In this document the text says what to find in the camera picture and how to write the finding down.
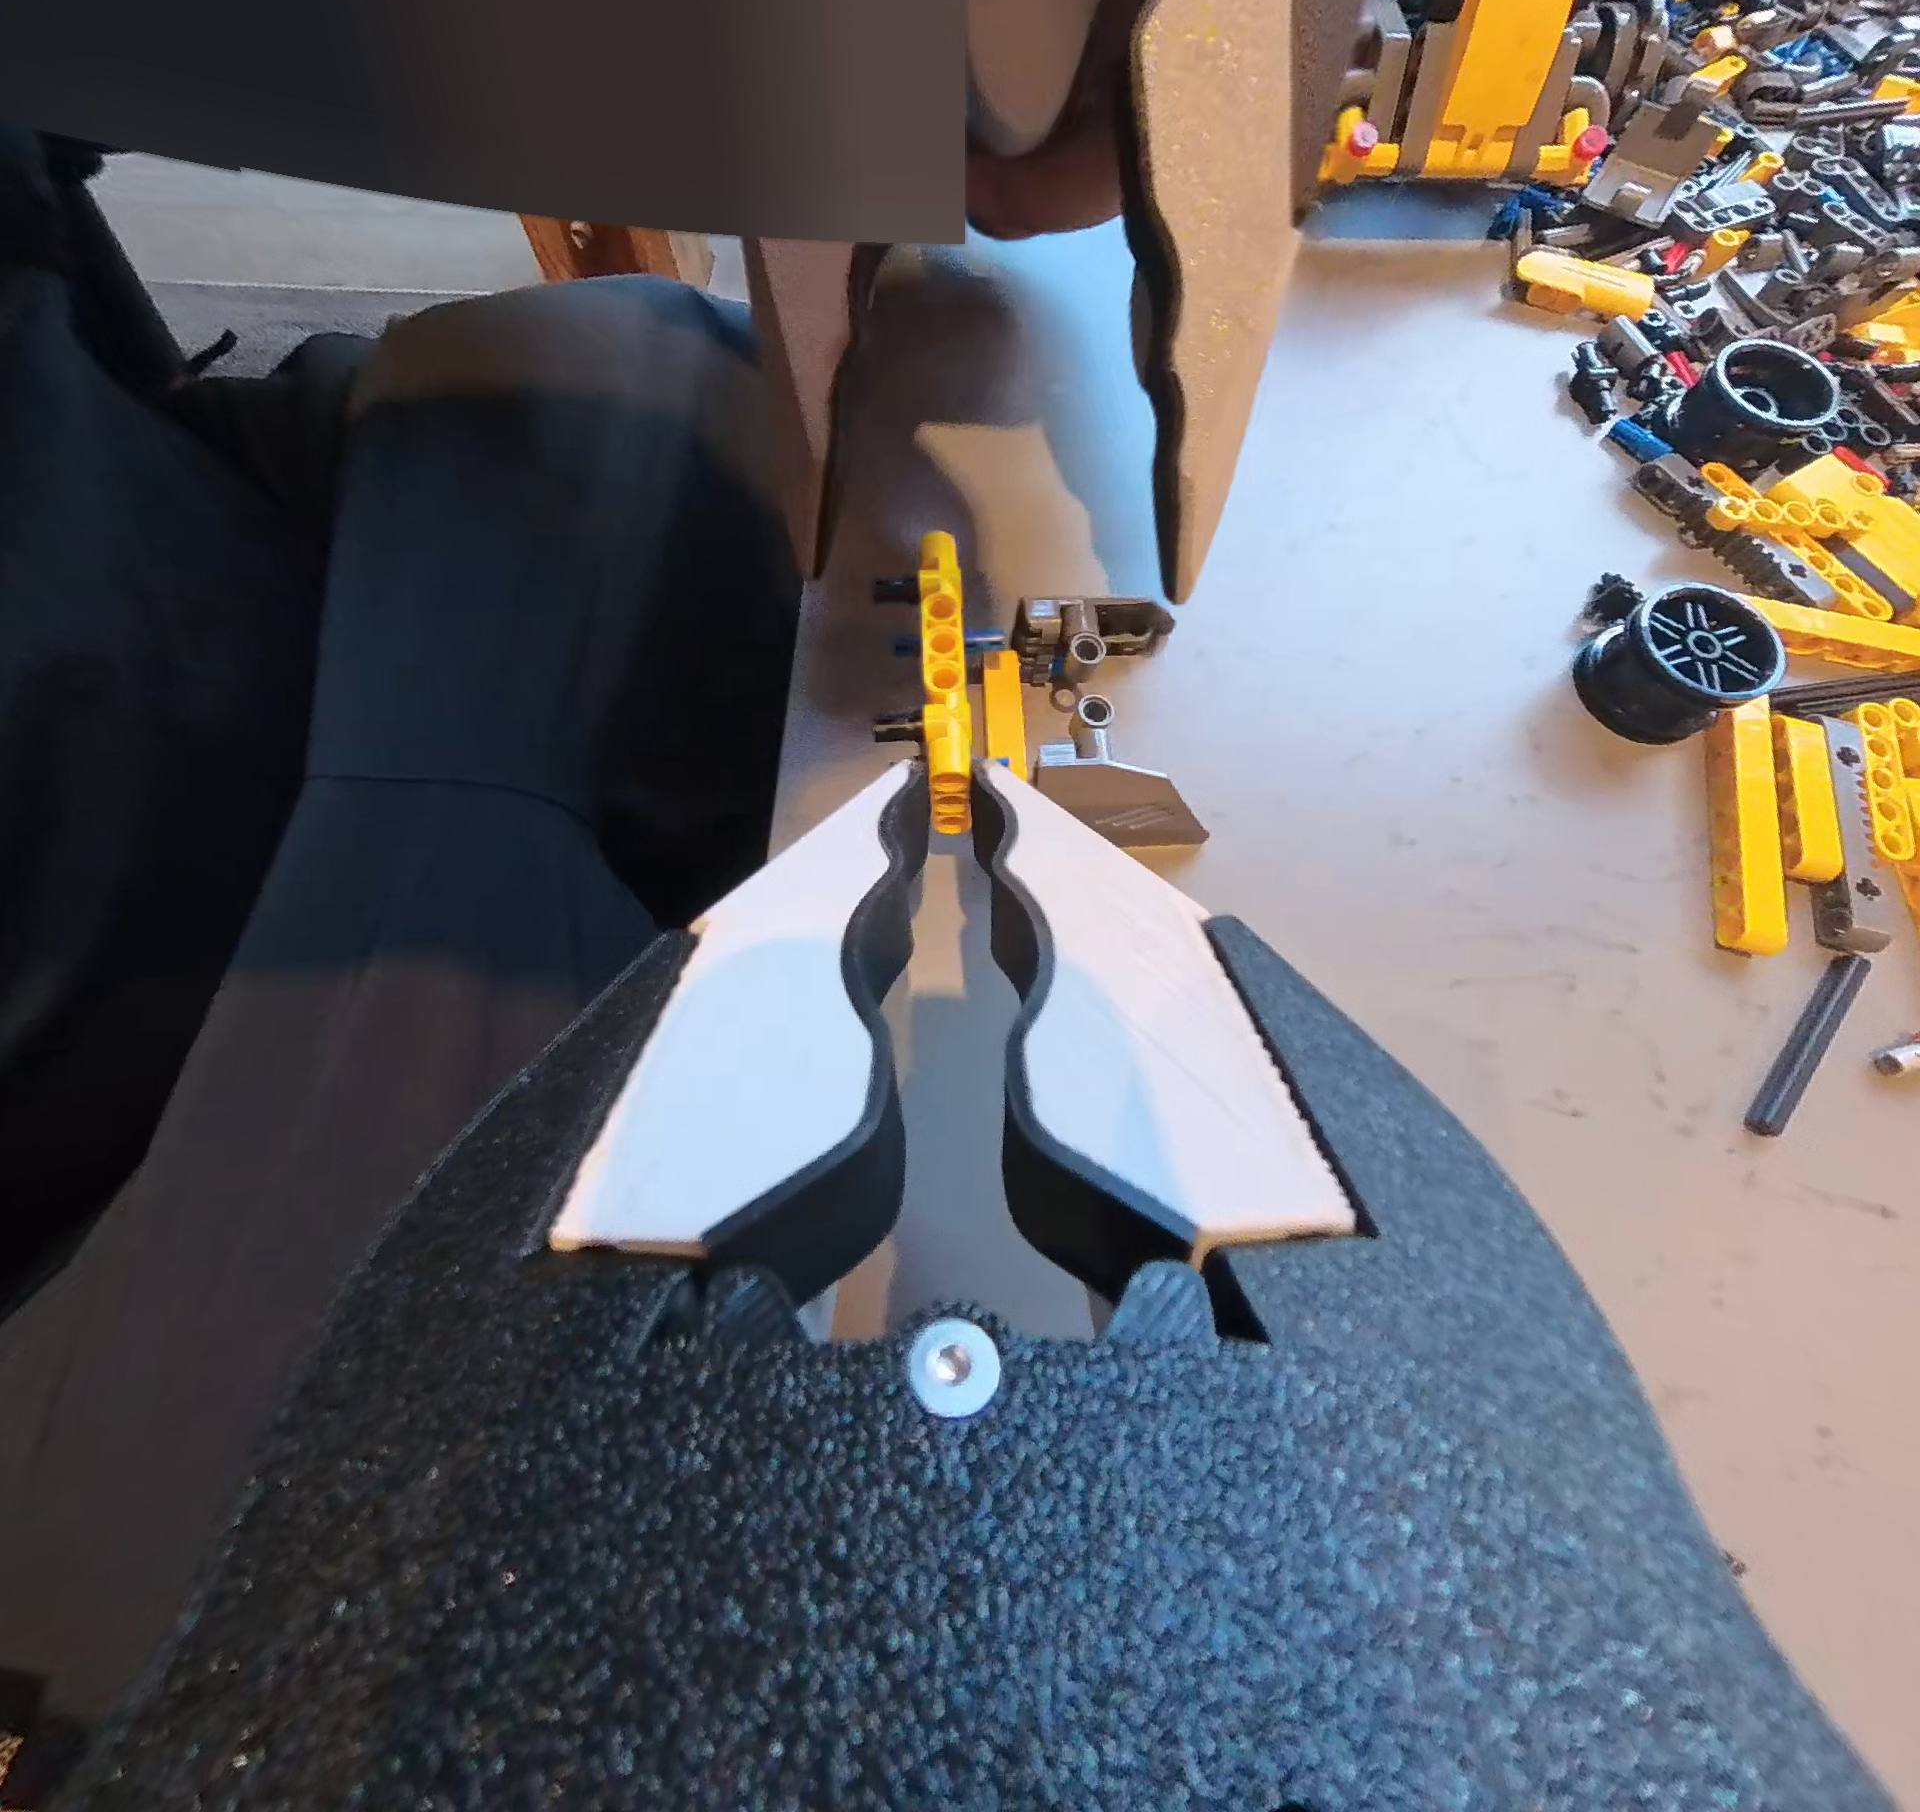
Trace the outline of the wooden crate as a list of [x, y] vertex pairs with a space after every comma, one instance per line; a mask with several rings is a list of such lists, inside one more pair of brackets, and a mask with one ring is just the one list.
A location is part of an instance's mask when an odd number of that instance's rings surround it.
[[596, 223], [580, 217], [518, 215], [542, 279], [649, 273], [708, 287], [714, 258], [708, 235], [656, 227]]

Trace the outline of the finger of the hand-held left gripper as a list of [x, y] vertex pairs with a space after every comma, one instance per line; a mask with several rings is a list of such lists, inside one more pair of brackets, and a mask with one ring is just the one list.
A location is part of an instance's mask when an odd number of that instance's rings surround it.
[[1202, 576], [1297, 253], [1291, 0], [1143, 0], [1123, 63], [1132, 338], [1165, 598]]
[[885, 239], [742, 239], [788, 539], [804, 579], [824, 576], [845, 449], [842, 374], [869, 308]]

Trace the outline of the black spoked wheel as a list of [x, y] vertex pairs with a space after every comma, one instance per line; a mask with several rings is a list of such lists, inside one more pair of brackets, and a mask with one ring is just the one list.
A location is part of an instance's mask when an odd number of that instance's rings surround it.
[[1773, 623], [1714, 585], [1676, 582], [1645, 592], [1607, 573], [1581, 615], [1592, 630], [1572, 656], [1574, 693], [1628, 743], [1696, 736], [1720, 714], [1772, 694], [1788, 672]]

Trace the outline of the black axle rod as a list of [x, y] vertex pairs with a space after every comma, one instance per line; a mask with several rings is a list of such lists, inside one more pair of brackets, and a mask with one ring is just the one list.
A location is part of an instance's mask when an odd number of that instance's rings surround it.
[[1838, 953], [1827, 962], [1743, 1114], [1749, 1133], [1773, 1137], [1788, 1127], [1840, 1024], [1857, 1003], [1870, 969], [1872, 957], [1866, 953]]

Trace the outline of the person's left hand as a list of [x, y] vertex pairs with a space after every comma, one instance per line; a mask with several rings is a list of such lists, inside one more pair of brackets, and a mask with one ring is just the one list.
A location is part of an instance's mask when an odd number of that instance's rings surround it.
[[991, 239], [1031, 239], [1097, 227], [1120, 215], [1115, 125], [1094, 114], [1024, 151], [965, 148], [965, 220]]

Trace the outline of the pile of loose brick pieces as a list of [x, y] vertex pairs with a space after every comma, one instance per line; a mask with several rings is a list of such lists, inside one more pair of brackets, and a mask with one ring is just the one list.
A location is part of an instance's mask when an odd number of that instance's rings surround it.
[[[1595, 319], [1564, 390], [1631, 487], [1740, 582], [1788, 672], [1699, 732], [1715, 945], [1829, 953], [1916, 911], [1916, 0], [1576, 0], [1613, 141], [1493, 220], [1511, 292]], [[1749, 477], [1666, 438], [1730, 341], [1836, 376], [1835, 426]]]

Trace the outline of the yellow black brick vehicle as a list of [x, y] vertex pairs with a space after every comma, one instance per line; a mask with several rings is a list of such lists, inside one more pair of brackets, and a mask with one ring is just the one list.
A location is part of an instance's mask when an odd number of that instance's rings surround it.
[[1363, 0], [1319, 181], [1585, 181], [1613, 141], [1576, 0]]

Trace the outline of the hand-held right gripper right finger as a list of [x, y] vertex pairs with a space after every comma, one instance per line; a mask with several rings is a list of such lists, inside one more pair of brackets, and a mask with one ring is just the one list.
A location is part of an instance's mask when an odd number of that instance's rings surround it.
[[1200, 1269], [1357, 1232], [1202, 906], [995, 761], [974, 768], [974, 856], [1020, 999], [1001, 1174], [1034, 1248], [1064, 1269]]

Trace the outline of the grey brick bucket assembly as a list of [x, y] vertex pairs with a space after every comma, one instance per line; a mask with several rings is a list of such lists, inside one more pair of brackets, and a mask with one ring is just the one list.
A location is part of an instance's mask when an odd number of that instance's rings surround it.
[[[1099, 683], [1112, 663], [1156, 656], [1175, 625], [1156, 598], [1023, 596], [1005, 641], [980, 657], [976, 754], [1120, 848], [1207, 841], [1209, 829], [1165, 770], [1116, 756], [1115, 696]], [[1027, 745], [1027, 690], [1044, 690], [1069, 719], [1064, 741]]]

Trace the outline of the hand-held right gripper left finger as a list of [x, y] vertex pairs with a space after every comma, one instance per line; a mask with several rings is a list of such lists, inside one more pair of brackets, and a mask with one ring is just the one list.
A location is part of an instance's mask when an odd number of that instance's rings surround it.
[[546, 1242], [863, 1260], [903, 1196], [883, 1001], [913, 949], [924, 770], [899, 761], [692, 926]]

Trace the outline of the grey desk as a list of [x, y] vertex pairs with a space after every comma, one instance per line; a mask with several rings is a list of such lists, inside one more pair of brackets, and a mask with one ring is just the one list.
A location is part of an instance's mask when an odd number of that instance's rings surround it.
[[[1916, 934], [1895, 903], [1779, 1137], [1743, 1113], [1823, 963], [1714, 944], [1699, 743], [1633, 746], [1572, 694], [1607, 571], [1720, 576], [1562, 404], [1574, 331], [1500, 296], [1504, 253], [1369, 199], [1294, 266], [1236, 491], [1165, 650], [1111, 666], [1123, 760], [1211, 838], [1152, 856], [1236, 913], [1475, 1130], [1611, 1318], [1768, 1632], [1916, 1807]], [[776, 841], [886, 756], [897, 614], [872, 578], [947, 528], [974, 623], [1157, 585], [1150, 418], [1116, 223], [896, 251], [850, 359], [850, 473], [808, 587]], [[1023, 1245], [989, 1089], [1013, 994], [986, 891], [937, 845], [899, 1033], [897, 1233], [831, 1318], [939, 1297], [1033, 1333], [1090, 1300]]]

